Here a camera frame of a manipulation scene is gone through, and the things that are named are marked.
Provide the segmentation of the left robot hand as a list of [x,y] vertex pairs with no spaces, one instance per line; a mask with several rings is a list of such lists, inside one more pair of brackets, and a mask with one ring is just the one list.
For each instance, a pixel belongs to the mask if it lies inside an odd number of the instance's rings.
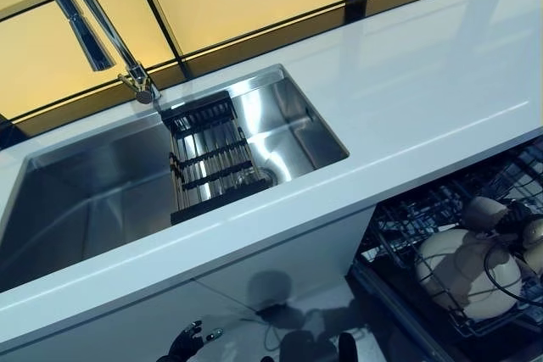
[[172,342],[168,353],[157,359],[157,362],[189,361],[208,343],[212,343],[224,334],[223,328],[214,328],[207,333],[202,332],[203,321],[195,320],[188,324]]

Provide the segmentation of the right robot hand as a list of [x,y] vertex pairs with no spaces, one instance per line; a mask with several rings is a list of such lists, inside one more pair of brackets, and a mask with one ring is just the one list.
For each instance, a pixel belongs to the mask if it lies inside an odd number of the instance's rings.
[[495,226],[495,230],[501,234],[516,234],[521,237],[526,225],[542,218],[542,213],[535,212],[519,200],[504,199],[501,203],[507,207],[507,213]]

